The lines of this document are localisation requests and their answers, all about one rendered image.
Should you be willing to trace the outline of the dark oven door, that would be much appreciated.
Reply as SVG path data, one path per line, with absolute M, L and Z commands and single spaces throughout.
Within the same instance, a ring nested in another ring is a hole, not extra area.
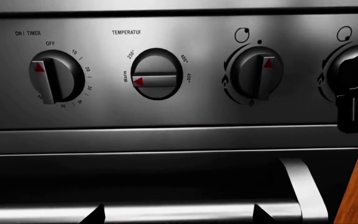
M 0 207 L 292 199 L 281 158 L 308 166 L 333 224 L 357 147 L 1 154 Z

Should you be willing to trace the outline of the stainless steel stove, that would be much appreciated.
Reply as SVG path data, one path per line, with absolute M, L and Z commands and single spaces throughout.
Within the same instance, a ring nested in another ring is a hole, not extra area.
M 0 155 L 358 148 L 337 127 L 328 68 L 358 45 L 358 0 L 0 0 Z M 236 57 L 276 51 L 283 78 L 268 100 L 238 94 Z M 173 53 L 183 82 L 140 95 L 131 66 Z M 85 74 L 74 100 L 43 104 L 33 57 L 71 55 Z

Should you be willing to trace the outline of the black temperature knob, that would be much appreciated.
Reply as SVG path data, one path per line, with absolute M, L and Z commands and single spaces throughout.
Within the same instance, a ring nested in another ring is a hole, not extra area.
M 177 57 L 168 50 L 151 48 L 139 54 L 131 66 L 135 90 L 150 100 L 166 100 L 180 89 L 183 69 Z

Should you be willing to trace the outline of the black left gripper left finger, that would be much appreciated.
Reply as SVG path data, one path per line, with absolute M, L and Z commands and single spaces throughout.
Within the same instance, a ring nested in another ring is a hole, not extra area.
M 79 224 L 105 224 L 104 205 L 98 205 L 88 216 L 86 216 Z

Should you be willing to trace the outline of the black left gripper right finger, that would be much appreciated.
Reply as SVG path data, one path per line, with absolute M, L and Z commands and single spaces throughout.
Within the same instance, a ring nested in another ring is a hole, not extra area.
M 254 205 L 253 224 L 276 224 L 276 220 L 259 205 Z

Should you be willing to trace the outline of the black burner knob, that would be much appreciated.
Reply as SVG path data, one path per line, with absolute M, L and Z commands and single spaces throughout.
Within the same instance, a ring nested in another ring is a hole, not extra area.
M 267 47 L 252 47 L 233 61 L 230 78 L 234 89 L 246 98 L 268 100 L 283 78 L 283 61 Z
M 347 59 L 353 59 L 357 56 L 358 56 L 358 45 L 352 46 L 352 47 L 346 49 L 345 51 L 341 52 L 330 64 L 330 66 L 328 68 L 328 72 L 327 72 L 328 85 L 329 85 L 330 89 L 333 91 L 333 93 L 334 93 L 334 90 L 333 90 L 334 76 L 335 76 L 336 70 L 339 68 L 340 63 L 342 63 L 343 61 L 345 61 Z

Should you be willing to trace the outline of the black timer knob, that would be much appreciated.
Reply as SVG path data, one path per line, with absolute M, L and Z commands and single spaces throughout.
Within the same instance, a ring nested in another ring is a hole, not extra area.
M 43 104 L 47 105 L 74 100 L 85 87 L 85 74 L 80 64 L 60 50 L 46 50 L 33 57 L 29 78 Z

